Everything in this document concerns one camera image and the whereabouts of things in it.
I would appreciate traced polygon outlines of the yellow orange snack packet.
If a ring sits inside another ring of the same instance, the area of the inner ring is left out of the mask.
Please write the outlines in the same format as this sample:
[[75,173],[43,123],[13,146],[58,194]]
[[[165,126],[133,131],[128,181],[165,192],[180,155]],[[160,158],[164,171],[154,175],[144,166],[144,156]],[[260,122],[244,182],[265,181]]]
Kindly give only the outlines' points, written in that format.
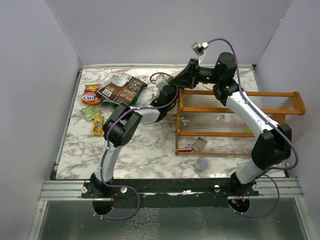
[[91,132],[97,136],[102,136],[104,134],[103,125],[104,125],[104,116],[102,115],[94,116]]

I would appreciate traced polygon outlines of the dark green snack bag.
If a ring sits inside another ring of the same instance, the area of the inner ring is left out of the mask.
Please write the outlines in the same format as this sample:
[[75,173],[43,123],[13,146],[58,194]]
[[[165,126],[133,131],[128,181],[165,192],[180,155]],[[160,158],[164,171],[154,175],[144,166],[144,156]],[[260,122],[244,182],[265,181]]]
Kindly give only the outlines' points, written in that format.
[[[136,97],[135,97],[134,100],[131,102],[130,106],[134,106],[134,105],[137,103],[137,101],[138,101],[138,99],[139,99],[139,97],[140,97],[140,95],[141,95],[142,92],[143,92],[143,89],[141,89],[141,90],[137,93]],[[102,103],[101,103],[101,106],[102,106],[102,107],[103,107],[103,106],[111,106],[112,108],[116,108],[116,107],[118,106],[118,104],[117,104],[117,103],[113,103],[113,102],[109,102],[109,101],[107,101],[106,99],[104,99],[104,100],[102,101]]]

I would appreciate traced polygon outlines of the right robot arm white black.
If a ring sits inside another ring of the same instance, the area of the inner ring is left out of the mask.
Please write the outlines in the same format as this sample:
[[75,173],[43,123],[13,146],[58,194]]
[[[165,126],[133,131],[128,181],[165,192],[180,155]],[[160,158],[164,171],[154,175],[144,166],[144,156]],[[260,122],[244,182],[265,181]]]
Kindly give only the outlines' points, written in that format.
[[190,59],[181,72],[168,79],[168,83],[181,89],[193,89],[198,83],[213,84],[215,98],[232,110],[254,134],[256,142],[251,159],[230,177],[230,191],[240,196],[255,179],[291,156],[292,129],[268,117],[249,99],[234,80],[237,70],[235,55],[223,52],[214,68],[201,67],[197,59]]

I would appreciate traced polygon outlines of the light green snack packet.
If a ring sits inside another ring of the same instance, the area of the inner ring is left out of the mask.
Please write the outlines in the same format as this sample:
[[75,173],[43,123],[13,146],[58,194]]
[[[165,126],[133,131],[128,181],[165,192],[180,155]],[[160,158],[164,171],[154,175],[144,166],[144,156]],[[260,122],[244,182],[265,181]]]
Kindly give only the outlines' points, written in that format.
[[84,115],[87,121],[92,121],[94,117],[99,116],[102,112],[95,105],[88,105],[85,108],[82,108],[80,112]]

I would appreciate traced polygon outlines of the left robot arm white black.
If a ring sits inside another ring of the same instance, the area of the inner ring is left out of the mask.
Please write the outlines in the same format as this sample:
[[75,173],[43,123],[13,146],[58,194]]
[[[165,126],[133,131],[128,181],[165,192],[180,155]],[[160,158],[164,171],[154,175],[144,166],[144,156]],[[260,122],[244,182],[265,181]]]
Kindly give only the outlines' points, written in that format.
[[174,107],[179,87],[166,85],[149,105],[132,107],[121,103],[103,125],[104,147],[97,169],[90,176],[91,187],[97,196],[106,197],[114,188],[111,180],[122,148],[130,142],[139,124],[157,123]]

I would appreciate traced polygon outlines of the dark brown snack bag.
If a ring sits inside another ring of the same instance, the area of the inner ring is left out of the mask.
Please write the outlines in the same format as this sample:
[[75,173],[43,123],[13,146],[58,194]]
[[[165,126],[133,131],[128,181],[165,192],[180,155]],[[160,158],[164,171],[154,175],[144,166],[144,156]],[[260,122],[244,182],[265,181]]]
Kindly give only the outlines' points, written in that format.
[[138,92],[147,86],[148,85],[144,81],[132,76],[132,78],[122,87],[113,83],[106,86],[103,86],[102,84],[98,93],[109,102],[118,105],[122,103],[130,105]]

